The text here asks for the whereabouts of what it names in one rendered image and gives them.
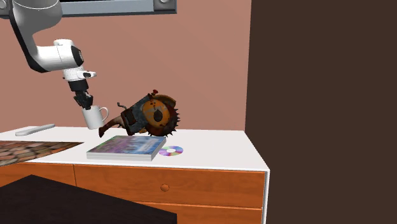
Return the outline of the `orange-headed doll figure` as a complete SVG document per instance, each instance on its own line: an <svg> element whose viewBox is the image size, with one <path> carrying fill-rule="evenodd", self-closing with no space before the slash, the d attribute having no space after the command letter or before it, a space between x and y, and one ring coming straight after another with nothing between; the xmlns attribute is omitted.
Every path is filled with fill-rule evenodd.
<svg viewBox="0 0 397 224"><path fill-rule="evenodd" d="M128 136L147 132L150 136L167 137L176 131L180 121L176 101L157 90L147 94L131 107L117 103L124 110L99 128L99 137L111 127L117 125L126 130Z"/></svg>

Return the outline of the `white remote control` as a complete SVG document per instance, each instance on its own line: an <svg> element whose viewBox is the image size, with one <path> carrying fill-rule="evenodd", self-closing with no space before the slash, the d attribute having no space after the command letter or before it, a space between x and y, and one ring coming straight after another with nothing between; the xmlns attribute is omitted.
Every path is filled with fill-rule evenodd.
<svg viewBox="0 0 397 224"><path fill-rule="evenodd" d="M51 128L54 128L54 127L55 127L54 123L47 124L47 125L42 125L42 126L37 126L37 127L34 127L34 128L18 131L18 132L15 133L15 135L16 136L27 136L27 135L30 135L30 134L33 134L33 133L37 133L37 132L40 132L40 131L43 131L43 130L51 129Z"/></svg>

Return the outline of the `brick-patterned robot stand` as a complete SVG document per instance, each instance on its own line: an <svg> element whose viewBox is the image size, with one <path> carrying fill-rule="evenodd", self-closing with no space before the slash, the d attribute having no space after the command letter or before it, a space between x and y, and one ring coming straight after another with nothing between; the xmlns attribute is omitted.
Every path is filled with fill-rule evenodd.
<svg viewBox="0 0 397 224"><path fill-rule="evenodd" d="M82 142L0 141L0 167L52 155Z"/></svg>

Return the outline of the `grey-framed wall screen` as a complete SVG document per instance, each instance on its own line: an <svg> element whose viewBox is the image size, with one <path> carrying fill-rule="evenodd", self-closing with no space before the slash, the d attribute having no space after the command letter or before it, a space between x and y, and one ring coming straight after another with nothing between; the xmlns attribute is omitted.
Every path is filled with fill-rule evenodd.
<svg viewBox="0 0 397 224"><path fill-rule="evenodd" d="M59 2L63 17L153 15L177 13L177 0L16 0L33 9Z"/></svg>

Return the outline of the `shiny compact disc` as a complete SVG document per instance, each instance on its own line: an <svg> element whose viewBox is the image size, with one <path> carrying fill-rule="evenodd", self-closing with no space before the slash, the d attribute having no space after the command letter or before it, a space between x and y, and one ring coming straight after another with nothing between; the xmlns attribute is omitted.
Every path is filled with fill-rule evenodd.
<svg viewBox="0 0 397 224"><path fill-rule="evenodd" d="M165 146L160 149L159 154L166 157L180 155L183 152L183 148L180 146Z"/></svg>

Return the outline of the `white-topped wooden chest of drawers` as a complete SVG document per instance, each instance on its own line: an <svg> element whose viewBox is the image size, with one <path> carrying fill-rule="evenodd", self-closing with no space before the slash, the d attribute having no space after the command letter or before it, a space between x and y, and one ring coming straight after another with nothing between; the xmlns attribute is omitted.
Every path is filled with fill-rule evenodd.
<svg viewBox="0 0 397 224"><path fill-rule="evenodd" d="M0 133L0 141L16 147L24 141L74 143L0 167L0 186L35 174L171 211L178 224L266 224L270 170L241 130L179 129L166 144L182 152L151 161L89 159L87 151L102 138L83 127L54 127L22 137L10 130Z"/></svg>

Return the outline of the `colourful thick book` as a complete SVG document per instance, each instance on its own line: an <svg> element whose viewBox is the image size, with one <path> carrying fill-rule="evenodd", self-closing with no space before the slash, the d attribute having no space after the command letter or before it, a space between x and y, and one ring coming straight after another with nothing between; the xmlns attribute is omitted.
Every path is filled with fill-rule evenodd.
<svg viewBox="0 0 397 224"><path fill-rule="evenodd" d="M115 136L87 151L88 159L152 161L166 137Z"/></svg>

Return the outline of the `white mug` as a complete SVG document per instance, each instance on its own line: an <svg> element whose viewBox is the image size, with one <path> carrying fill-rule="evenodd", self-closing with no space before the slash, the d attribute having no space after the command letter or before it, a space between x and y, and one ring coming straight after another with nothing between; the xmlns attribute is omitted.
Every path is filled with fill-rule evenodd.
<svg viewBox="0 0 397 224"><path fill-rule="evenodd" d="M83 108L81 111L87 128L90 130L103 127L105 119L109 116L109 110L106 107L91 106L90 109Z"/></svg>

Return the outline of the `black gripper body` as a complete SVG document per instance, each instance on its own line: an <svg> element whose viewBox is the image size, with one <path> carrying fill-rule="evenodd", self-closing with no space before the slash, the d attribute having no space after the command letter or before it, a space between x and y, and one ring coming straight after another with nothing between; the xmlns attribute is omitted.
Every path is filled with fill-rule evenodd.
<svg viewBox="0 0 397 224"><path fill-rule="evenodd" d="M68 84L72 92L87 92L89 89L86 79L69 81Z"/></svg>

